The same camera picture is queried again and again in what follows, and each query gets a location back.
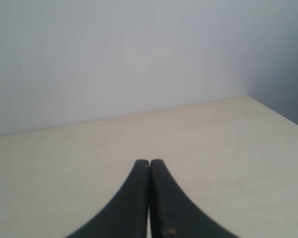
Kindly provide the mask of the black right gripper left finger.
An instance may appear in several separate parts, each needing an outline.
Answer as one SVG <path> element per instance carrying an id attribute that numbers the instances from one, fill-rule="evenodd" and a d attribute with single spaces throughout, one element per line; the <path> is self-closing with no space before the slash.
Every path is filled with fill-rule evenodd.
<path id="1" fill-rule="evenodd" d="M 121 188 L 100 212 L 70 238 L 145 238 L 149 162 L 136 160 Z"/>

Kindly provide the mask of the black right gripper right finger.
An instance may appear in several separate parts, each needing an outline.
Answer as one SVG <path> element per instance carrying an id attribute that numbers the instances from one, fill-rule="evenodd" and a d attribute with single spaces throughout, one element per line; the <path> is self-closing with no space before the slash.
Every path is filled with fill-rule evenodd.
<path id="1" fill-rule="evenodd" d="M 150 163 L 149 215 L 153 238 L 235 237 L 190 200 L 159 159 Z"/>

